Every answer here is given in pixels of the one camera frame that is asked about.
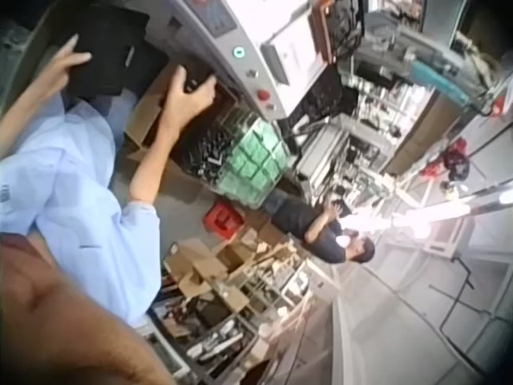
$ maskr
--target control panel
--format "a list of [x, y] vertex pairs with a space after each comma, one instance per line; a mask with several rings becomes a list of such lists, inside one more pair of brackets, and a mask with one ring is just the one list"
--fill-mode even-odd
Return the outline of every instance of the control panel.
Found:
[[325, 69], [313, 44], [308, 0], [170, 4], [191, 39], [208, 47], [215, 55], [210, 59], [220, 63], [250, 105], [269, 121], [288, 117]]

